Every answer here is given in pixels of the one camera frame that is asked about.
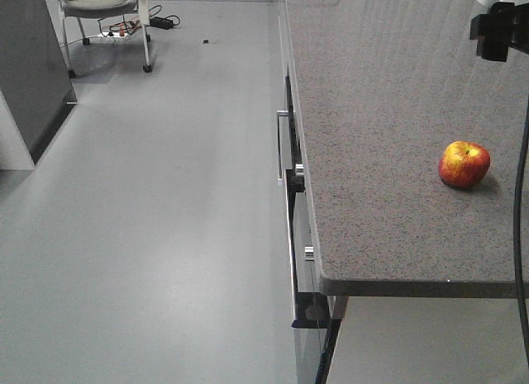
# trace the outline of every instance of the gray cabinet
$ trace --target gray cabinet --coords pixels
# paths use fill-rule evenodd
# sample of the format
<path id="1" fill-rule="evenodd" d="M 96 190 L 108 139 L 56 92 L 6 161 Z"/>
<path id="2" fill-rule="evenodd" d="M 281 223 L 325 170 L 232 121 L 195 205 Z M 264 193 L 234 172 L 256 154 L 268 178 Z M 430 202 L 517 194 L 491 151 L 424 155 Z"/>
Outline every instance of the gray cabinet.
<path id="1" fill-rule="evenodd" d="M 36 163 L 71 110 L 74 90 L 45 0 L 2 0 L 0 25 L 0 130 L 11 141 L 0 154 L 27 149 Z M 0 159 L 1 169 L 28 169 L 18 158 Z"/>

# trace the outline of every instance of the gray countertop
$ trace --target gray countertop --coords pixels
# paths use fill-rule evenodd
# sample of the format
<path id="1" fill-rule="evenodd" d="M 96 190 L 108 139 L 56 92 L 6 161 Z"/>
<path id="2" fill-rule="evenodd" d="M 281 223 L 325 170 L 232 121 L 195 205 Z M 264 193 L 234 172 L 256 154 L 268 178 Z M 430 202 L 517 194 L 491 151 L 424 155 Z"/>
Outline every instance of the gray countertop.
<path id="1" fill-rule="evenodd" d="M 475 55 L 469 24 L 483 4 L 287 0 L 322 293 L 514 296 L 512 199 L 529 55 Z M 491 154 L 471 192 L 439 179 L 455 140 Z"/>

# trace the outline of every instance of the countertop edge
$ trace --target countertop edge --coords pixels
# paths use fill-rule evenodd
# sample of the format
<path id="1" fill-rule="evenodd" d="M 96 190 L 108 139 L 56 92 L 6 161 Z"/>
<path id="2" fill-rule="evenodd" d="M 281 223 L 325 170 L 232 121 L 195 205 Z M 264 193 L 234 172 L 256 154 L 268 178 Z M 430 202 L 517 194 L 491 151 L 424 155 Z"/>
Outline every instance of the countertop edge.
<path id="1" fill-rule="evenodd" d="M 336 281 L 321 277 L 325 296 L 386 296 L 514 299 L 514 282 Z"/>

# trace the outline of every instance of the power adapter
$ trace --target power adapter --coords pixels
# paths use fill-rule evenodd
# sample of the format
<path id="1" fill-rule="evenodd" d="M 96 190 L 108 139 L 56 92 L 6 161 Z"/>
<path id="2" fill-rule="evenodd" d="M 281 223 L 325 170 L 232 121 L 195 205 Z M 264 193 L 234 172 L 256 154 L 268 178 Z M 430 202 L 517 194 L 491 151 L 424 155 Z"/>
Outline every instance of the power adapter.
<path id="1" fill-rule="evenodd" d="M 152 27 L 158 27 L 159 29 L 171 29 L 174 26 L 173 21 L 167 18 L 152 17 L 149 20 L 149 24 Z"/>

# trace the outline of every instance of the chair leg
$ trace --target chair leg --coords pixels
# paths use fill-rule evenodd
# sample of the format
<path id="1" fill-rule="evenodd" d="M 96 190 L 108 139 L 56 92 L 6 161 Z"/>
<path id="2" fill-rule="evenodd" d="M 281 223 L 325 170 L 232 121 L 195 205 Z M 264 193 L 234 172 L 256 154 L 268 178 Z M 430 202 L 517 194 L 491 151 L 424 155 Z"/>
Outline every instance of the chair leg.
<path id="1" fill-rule="evenodd" d="M 68 75 L 71 78 L 75 77 L 75 72 L 72 69 L 72 63 L 69 60 L 69 47 L 68 47 L 68 37 L 66 36 L 66 17 L 63 12 L 60 12 L 60 21 L 63 26 L 63 42 L 64 42 L 64 63 L 66 64 L 66 69 L 68 70 Z"/>
<path id="2" fill-rule="evenodd" d="M 77 18 L 77 23 L 79 24 L 79 29 L 81 30 L 81 35 L 83 35 L 83 45 L 90 45 L 90 39 L 84 34 L 83 24 L 81 23 L 81 18 Z"/>
<path id="3" fill-rule="evenodd" d="M 143 71 L 150 73 L 152 71 L 152 66 L 150 64 L 149 58 L 149 46 L 147 44 L 147 26 L 141 25 L 141 34 L 143 35 L 143 46 L 145 47 L 145 64 L 143 65 Z"/>

